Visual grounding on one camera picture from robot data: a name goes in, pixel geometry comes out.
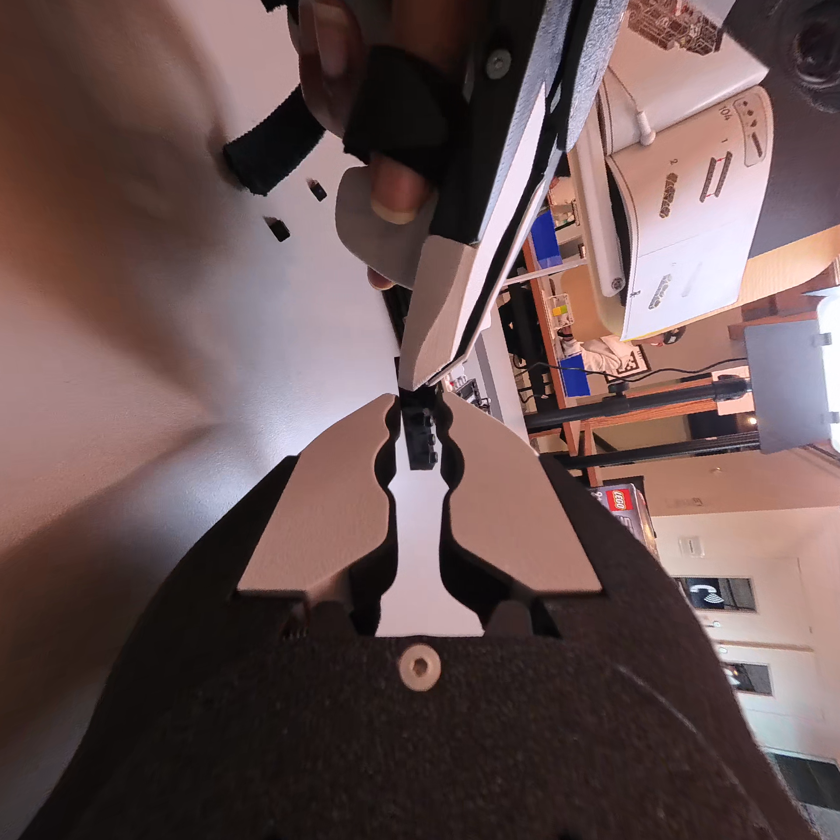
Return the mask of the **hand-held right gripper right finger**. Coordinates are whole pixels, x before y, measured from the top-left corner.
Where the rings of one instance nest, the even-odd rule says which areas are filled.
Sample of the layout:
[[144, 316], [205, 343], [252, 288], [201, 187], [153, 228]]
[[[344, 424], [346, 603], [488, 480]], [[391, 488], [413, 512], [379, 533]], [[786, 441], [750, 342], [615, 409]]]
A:
[[572, 522], [528, 442], [454, 393], [437, 408], [448, 491], [440, 572], [460, 601], [505, 591], [536, 596], [602, 592]]

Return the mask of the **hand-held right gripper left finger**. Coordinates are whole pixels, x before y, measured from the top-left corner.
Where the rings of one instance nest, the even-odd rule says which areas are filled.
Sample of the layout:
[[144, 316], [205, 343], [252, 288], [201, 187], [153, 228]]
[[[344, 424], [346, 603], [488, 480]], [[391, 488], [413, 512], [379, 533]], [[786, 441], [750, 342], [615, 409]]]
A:
[[389, 529], [389, 479], [376, 457], [392, 441], [386, 393], [314, 438], [299, 455], [237, 584], [243, 595], [343, 596], [350, 567], [378, 549]]

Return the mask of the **black flag board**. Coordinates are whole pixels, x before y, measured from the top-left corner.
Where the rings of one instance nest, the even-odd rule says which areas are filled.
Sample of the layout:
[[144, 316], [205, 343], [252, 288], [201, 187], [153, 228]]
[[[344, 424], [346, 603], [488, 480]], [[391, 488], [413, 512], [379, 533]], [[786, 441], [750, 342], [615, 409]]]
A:
[[710, 102], [758, 85], [773, 110], [769, 183], [750, 257], [839, 221], [839, 2], [629, 2], [630, 32], [684, 69], [665, 70], [683, 113], [688, 85]]

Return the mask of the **small framed wall picture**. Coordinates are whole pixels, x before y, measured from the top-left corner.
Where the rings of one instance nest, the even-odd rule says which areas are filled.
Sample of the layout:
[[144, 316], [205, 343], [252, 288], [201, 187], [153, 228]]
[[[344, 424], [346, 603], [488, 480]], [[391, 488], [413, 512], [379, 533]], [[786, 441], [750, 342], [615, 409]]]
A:
[[756, 697], [774, 696], [769, 665], [722, 661], [721, 668], [733, 691]]

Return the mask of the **studio light panel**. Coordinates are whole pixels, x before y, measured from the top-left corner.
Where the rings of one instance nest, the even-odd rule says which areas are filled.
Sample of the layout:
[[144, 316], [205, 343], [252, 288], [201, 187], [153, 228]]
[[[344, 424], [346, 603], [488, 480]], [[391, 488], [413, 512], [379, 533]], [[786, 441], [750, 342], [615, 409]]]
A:
[[818, 292], [808, 318], [744, 329], [760, 450], [839, 452], [839, 290]]

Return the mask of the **black light stand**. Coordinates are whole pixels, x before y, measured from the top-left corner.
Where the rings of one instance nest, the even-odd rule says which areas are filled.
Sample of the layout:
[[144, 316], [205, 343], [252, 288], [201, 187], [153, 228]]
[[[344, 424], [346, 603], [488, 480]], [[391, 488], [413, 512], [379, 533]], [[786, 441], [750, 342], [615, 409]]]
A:
[[566, 452], [556, 458], [567, 469], [579, 470], [590, 482], [599, 468], [631, 466], [694, 455], [725, 455], [760, 449], [757, 430], [691, 439], [673, 444], [596, 452], [596, 431], [657, 419], [683, 417], [715, 410], [752, 393], [747, 377], [722, 374], [717, 379], [681, 382], [649, 391], [621, 388], [599, 402], [532, 413], [524, 421], [531, 439], [561, 434]]

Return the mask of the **person's left hand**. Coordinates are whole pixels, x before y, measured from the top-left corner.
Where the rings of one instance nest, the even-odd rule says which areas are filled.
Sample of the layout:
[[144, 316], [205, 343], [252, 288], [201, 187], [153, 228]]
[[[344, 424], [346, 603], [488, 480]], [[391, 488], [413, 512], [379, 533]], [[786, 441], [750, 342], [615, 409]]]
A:
[[[392, 45], [462, 80], [485, 2], [387, 2]], [[364, 77], [368, 47], [359, 20], [345, 2], [300, 2], [292, 41], [299, 56], [301, 89], [321, 126], [342, 138]], [[403, 163], [374, 153], [371, 206], [387, 223], [413, 221], [432, 193], [430, 182]]]

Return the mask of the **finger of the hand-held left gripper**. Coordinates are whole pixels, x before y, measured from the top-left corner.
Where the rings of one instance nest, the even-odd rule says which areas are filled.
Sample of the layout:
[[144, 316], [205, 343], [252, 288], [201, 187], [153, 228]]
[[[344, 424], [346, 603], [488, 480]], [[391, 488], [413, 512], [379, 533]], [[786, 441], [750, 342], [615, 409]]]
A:
[[453, 240], [424, 242], [402, 338], [398, 384], [404, 391], [435, 384], [457, 365], [476, 303], [479, 249]]
[[541, 85], [481, 239], [460, 245], [447, 285], [447, 371], [462, 364], [489, 323], [491, 303], [543, 204], [560, 160]]

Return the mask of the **lego set box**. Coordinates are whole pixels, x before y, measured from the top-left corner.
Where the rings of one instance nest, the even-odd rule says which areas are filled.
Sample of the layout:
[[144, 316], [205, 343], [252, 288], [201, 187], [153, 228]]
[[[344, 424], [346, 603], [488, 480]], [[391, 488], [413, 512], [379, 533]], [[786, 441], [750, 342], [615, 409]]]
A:
[[619, 481], [591, 487], [589, 492], [656, 560], [660, 560], [653, 519], [644, 493], [633, 482]]

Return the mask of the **long black lego plate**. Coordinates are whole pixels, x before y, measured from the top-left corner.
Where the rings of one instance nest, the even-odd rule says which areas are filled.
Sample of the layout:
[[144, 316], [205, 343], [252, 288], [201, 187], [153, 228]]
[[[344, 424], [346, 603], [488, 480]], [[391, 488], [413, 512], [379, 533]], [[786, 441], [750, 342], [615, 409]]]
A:
[[435, 411], [438, 391], [424, 385], [415, 391], [399, 389], [402, 428], [408, 465], [412, 471], [429, 471], [438, 464]]

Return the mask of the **large framed wall picture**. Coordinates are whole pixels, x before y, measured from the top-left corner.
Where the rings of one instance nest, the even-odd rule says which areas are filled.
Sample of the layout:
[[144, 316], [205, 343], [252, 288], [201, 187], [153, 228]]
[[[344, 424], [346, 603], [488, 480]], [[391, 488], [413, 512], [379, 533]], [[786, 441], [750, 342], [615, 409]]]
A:
[[676, 576], [675, 582], [696, 611], [750, 614], [758, 611], [749, 577]]

